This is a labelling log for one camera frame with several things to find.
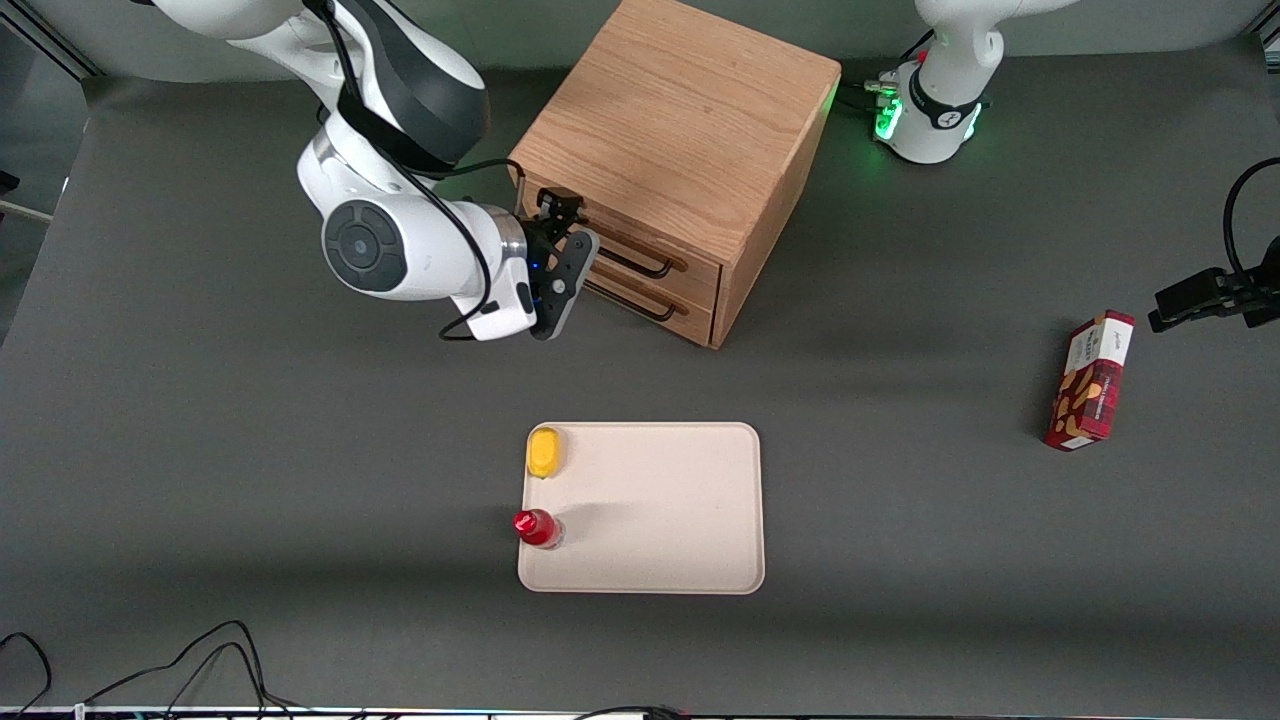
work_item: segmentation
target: beige tray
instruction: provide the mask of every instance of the beige tray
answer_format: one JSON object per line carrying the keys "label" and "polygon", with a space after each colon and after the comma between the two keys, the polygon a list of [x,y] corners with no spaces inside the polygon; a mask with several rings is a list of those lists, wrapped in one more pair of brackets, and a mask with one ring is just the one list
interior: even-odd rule
{"label": "beige tray", "polygon": [[538,592],[749,594],[764,582],[760,439],[742,423],[547,423],[550,478],[525,509],[564,524],[556,550],[520,543]]}

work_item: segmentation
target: drawer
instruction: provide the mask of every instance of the drawer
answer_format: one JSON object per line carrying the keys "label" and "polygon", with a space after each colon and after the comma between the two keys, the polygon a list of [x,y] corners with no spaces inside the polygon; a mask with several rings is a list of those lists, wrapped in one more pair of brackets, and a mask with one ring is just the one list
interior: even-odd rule
{"label": "drawer", "polygon": [[646,282],[620,277],[614,270],[602,268],[599,259],[588,277],[586,286],[598,295],[698,345],[710,342],[712,311],[707,307],[672,297],[659,288],[648,287]]}
{"label": "drawer", "polygon": [[719,265],[701,258],[643,242],[608,227],[589,224],[600,236],[596,266],[620,278],[632,277],[648,287],[659,288],[677,300],[704,307],[716,306]]}

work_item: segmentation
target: wooden top surface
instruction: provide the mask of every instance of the wooden top surface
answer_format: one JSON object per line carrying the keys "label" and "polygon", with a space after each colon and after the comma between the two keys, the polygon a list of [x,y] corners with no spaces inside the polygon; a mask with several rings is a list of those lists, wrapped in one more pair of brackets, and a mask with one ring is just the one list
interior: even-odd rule
{"label": "wooden top surface", "polygon": [[731,263],[838,77],[675,0],[623,0],[512,158]]}

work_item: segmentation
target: gray tabletop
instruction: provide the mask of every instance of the gray tabletop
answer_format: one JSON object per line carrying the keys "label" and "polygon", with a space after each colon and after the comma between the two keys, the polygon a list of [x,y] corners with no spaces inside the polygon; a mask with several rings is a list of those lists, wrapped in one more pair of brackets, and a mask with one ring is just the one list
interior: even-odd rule
{"label": "gray tabletop", "polygon": [[[475,156],[561,77],[493,76]],[[330,277],[301,85],[95,82],[0,351],[0,629],[45,642],[56,702],[242,618],[310,703],[1280,714],[1280,328],[1140,327],[1112,439],[1039,442],[1068,331],[1225,264],[1226,188],[1280,150],[1258,50],[1018,59],[992,94],[936,168],[837,110],[713,352],[595,297],[552,343],[440,343],[449,304]],[[1242,200],[1247,263],[1277,174]],[[544,420],[755,425],[763,588],[524,589],[507,521]],[[251,697],[224,665],[196,702]]]}

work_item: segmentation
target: green light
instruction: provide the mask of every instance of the green light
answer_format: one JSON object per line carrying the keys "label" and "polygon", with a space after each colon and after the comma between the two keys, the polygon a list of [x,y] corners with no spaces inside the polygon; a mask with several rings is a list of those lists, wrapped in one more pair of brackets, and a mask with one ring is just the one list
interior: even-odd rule
{"label": "green light", "polygon": [[973,137],[973,131],[978,126],[978,115],[982,114],[982,102],[973,109],[973,118],[969,119],[969,129],[964,131],[964,138],[969,140]]}
{"label": "green light", "polygon": [[897,120],[901,117],[902,101],[895,97],[876,118],[876,136],[888,142],[888,138],[893,137],[893,131],[897,128]]}

